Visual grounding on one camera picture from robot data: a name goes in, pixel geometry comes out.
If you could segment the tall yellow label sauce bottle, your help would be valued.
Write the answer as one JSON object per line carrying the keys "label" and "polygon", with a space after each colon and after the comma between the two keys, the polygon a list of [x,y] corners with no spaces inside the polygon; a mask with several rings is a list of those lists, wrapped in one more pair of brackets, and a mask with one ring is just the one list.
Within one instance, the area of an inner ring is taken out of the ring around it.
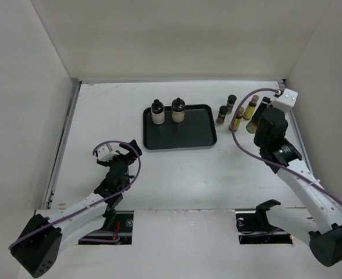
{"label": "tall yellow label sauce bottle", "polygon": [[250,120],[252,118],[252,115],[255,112],[255,108],[258,103],[259,96],[258,95],[253,95],[251,100],[249,101],[244,113],[243,113],[243,118],[245,120]]}

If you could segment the green label chili sauce bottle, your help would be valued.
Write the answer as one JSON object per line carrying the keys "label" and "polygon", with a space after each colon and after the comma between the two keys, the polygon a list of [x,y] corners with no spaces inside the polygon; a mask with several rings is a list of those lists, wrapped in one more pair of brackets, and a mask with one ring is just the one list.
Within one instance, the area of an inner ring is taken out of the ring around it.
{"label": "green label chili sauce bottle", "polygon": [[258,125],[253,122],[252,120],[250,120],[247,125],[246,125],[246,130],[250,133],[250,134],[255,134],[256,130],[257,130]]}

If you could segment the small spice jar black lid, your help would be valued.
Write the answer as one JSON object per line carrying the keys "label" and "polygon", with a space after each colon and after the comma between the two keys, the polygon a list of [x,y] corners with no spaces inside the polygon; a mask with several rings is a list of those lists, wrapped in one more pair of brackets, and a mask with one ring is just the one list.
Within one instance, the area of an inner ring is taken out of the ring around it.
{"label": "small spice jar black lid", "polygon": [[229,95],[227,97],[227,102],[226,102],[227,114],[231,114],[236,100],[237,100],[237,97],[235,95]]}

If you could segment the short yellow label sauce bottle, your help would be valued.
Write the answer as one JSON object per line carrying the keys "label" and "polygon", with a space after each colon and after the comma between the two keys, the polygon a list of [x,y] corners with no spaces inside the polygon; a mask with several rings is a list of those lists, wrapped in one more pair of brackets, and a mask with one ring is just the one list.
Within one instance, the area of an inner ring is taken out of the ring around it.
{"label": "short yellow label sauce bottle", "polygon": [[232,121],[229,125],[230,131],[237,131],[238,130],[240,123],[241,123],[241,119],[243,117],[243,113],[244,113],[244,108],[243,107],[239,108],[236,117],[232,118]]}

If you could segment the clear shaker bottle black cap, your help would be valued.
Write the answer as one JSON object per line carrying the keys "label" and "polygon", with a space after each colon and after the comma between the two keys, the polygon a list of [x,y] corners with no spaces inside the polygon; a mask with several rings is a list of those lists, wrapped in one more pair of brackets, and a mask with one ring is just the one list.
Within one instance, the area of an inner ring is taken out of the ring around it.
{"label": "clear shaker bottle black cap", "polygon": [[165,107],[158,99],[155,99],[151,105],[151,117],[156,125],[161,125],[165,122]]}

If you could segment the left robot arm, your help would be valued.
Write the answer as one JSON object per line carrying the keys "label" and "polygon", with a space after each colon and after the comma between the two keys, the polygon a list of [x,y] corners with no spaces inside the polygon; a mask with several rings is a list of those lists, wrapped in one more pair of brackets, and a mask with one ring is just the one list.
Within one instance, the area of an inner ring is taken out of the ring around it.
{"label": "left robot arm", "polygon": [[9,247],[10,254],[32,276],[48,272],[67,247],[84,241],[94,231],[110,231],[115,226],[115,208],[139,174],[130,175],[129,167],[141,162],[142,151],[136,140],[117,141],[121,153],[105,141],[92,152],[97,164],[108,168],[99,186],[77,204],[53,215],[35,214],[18,239]]}

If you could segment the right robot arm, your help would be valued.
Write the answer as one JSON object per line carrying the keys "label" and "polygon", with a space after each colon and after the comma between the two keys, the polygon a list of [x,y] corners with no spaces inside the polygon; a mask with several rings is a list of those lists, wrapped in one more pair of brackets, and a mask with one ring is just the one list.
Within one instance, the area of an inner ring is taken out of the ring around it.
{"label": "right robot arm", "polygon": [[342,261],[342,206],[325,193],[300,152],[285,138],[285,115],[294,104],[294,98],[271,102],[261,113],[254,144],[264,162],[290,187],[313,220],[301,221],[287,214],[280,202],[271,200],[254,221],[261,230],[276,226],[299,238],[319,263],[330,267]]}

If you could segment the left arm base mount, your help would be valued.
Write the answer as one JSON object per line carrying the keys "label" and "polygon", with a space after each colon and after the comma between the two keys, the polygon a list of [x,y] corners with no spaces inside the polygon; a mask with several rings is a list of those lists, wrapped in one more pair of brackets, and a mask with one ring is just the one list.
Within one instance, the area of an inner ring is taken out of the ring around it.
{"label": "left arm base mount", "polygon": [[79,245],[131,245],[133,227],[133,211],[113,211],[102,228],[80,239]]}

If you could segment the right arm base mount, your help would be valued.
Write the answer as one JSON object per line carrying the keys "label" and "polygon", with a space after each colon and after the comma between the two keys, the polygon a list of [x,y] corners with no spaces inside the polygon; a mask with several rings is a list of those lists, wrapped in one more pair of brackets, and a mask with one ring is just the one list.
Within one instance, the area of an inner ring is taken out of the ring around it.
{"label": "right arm base mount", "polygon": [[292,236],[268,222],[266,212],[280,202],[271,199],[255,209],[236,210],[236,228],[241,245],[293,244]]}

